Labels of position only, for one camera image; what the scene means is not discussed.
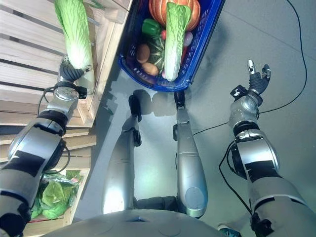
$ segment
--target orange pumpkin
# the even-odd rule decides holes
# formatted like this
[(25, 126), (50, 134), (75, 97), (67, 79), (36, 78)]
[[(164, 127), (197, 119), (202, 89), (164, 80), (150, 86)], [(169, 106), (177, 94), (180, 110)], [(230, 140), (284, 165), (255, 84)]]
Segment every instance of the orange pumpkin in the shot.
[(149, 0), (149, 11), (152, 17), (163, 26), (167, 19), (167, 2), (185, 5), (191, 9), (191, 19), (187, 25), (187, 31), (193, 30), (198, 25), (201, 7), (198, 0)]

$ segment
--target plastic bag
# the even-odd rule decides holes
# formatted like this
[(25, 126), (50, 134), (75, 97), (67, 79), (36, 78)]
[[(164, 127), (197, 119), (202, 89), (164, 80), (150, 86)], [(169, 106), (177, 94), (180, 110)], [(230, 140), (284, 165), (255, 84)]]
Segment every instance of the plastic bag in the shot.
[(43, 214), (56, 219), (73, 205), (82, 179), (80, 170), (67, 170), (61, 174), (45, 174), (41, 180), (37, 197), (32, 207), (32, 219)]

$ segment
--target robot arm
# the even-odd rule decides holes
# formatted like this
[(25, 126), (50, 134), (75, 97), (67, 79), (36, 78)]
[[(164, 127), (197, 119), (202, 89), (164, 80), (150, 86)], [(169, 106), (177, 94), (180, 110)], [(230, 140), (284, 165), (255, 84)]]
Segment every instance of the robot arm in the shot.
[(277, 153), (257, 124), (260, 94), (268, 86), (270, 68), (264, 66), (262, 78), (251, 60), (248, 69), (249, 89), (239, 85), (231, 92), (235, 101), (229, 124), (235, 135), (231, 147), (235, 173), (248, 181), (251, 227), (261, 237), (313, 236), (316, 215), (296, 188), (279, 175)]
[(9, 236), (20, 235), (30, 221), (30, 209), (42, 174), (52, 169), (62, 155), (66, 125), (78, 99), (87, 94), (86, 88), (73, 82), (89, 70), (74, 69), (63, 60), (52, 101), (16, 136), (9, 148), (9, 162), (0, 170), (0, 229)]

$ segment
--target potato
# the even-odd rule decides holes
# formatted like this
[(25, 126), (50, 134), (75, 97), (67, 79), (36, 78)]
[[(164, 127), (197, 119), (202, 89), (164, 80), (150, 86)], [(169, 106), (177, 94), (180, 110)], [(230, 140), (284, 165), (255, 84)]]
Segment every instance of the potato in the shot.
[(142, 67), (146, 73), (152, 76), (157, 76), (159, 74), (159, 70), (156, 65), (152, 63), (143, 63)]
[(141, 44), (138, 46), (136, 59), (139, 63), (146, 63), (150, 56), (150, 49), (148, 45)]

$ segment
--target robot leg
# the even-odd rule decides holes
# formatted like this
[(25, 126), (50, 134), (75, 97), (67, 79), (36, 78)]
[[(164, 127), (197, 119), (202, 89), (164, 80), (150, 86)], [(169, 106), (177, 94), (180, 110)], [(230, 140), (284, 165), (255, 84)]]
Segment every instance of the robot leg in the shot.
[(103, 213), (133, 209), (134, 147), (141, 145), (138, 122), (141, 120), (139, 101), (129, 97), (132, 115), (125, 121), (112, 152), (105, 177)]
[(205, 174), (195, 144), (188, 112), (184, 104), (184, 92), (175, 93), (177, 124), (174, 139), (178, 141), (177, 177), (179, 211), (192, 217), (201, 217), (207, 208), (208, 192)]

